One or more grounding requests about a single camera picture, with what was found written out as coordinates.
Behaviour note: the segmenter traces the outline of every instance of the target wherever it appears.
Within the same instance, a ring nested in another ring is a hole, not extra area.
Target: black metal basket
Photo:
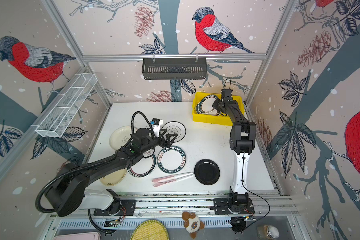
[[[144,58],[144,79],[204,79],[206,58]]]

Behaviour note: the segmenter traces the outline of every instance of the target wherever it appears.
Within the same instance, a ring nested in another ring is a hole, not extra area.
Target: black plate
[[[195,166],[195,177],[201,184],[215,184],[220,177],[219,166],[209,159],[200,160]]]

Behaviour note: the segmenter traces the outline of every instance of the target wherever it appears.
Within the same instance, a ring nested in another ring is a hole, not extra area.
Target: white table surface
[[[206,194],[225,193],[233,178],[234,151],[229,147],[230,126],[194,122],[192,120],[192,102],[171,103],[114,103],[106,118],[89,162],[94,162],[114,154],[109,145],[112,132],[122,126],[129,126],[132,114],[143,112],[148,120],[163,119],[164,124],[171,121],[181,122],[187,130],[185,137],[174,143],[185,151],[187,161],[176,174],[192,172],[195,164],[204,158],[216,162],[220,168],[220,178],[213,185],[202,185],[195,177],[179,182],[171,182],[153,187],[152,179],[169,174],[161,171],[157,164],[155,169],[145,177],[133,177],[128,172],[124,179],[115,186],[105,186],[100,180],[89,185],[88,189],[105,190],[110,188],[119,194]],[[141,115],[135,117],[136,128],[148,127]],[[155,156],[162,148],[157,146]],[[255,146],[248,163],[247,186],[249,190],[273,190],[271,179],[265,167],[259,147]]]

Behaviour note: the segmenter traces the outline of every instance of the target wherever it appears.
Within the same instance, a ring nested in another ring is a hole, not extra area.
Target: jar lid
[[[267,228],[267,233],[268,236],[270,236],[272,239],[278,239],[278,237],[280,236],[279,230],[274,226],[269,226]]]

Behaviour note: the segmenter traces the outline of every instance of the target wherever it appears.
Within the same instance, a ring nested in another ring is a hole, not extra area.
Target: beige plate
[[[114,186],[121,182],[126,174],[127,169],[118,170],[101,178],[100,182],[106,186]]]

